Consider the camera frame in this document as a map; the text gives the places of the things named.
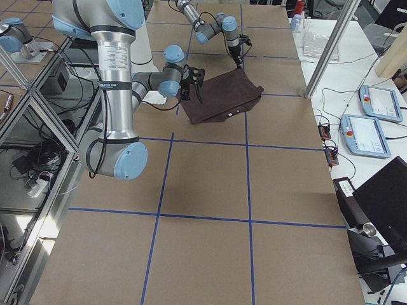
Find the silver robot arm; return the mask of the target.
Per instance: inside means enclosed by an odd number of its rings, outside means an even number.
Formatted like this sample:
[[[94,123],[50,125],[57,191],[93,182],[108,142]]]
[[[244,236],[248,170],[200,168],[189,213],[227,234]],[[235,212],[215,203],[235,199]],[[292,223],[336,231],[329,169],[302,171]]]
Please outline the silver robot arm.
[[[161,72],[132,73],[131,45],[145,23],[141,1],[53,1],[52,6],[59,32],[98,44],[103,123],[85,133],[80,161],[90,178],[135,179],[148,161],[147,147],[134,130],[135,109],[151,90],[185,99],[190,85],[202,87],[205,71],[187,65],[182,49],[170,45]]]
[[[199,13],[191,1],[174,1],[176,8],[192,25],[196,38],[200,44],[205,44],[221,33],[227,54],[233,59],[237,67],[241,67],[245,53],[242,45],[252,46],[249,36],[242,34],[237,25],[237,20],[231,15],[217,13],[214,16],[209,12]]]

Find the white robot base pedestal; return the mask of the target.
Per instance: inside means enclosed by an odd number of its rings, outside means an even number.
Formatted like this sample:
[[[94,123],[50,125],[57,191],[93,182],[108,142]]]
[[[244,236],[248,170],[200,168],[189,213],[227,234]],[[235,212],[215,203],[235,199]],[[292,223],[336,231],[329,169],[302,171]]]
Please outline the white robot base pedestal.
[[[130,47],[132,73],[158,72],[153,62],[142,1],[135,1],[135,9],[132,12],[135,13],[136,21],[141,22],[141,25],[138,25],[139,28],[135,30],[135,41]],[[159,94],[158,91],[149,91],[143,100],[153,105],[164,105],[167,98]],[[135,97],[133,97],[132,102],[133,110],[135,110],[139,102]]]

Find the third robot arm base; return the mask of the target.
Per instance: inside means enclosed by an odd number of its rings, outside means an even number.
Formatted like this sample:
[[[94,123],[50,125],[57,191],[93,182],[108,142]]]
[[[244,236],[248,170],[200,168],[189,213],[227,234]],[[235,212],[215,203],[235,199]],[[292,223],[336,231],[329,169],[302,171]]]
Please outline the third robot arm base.
[[[53,50],[54,44],[37,41],[21,19],[10,17],[1,20],[1,47],[16,63],[39,64],[49,50]]]

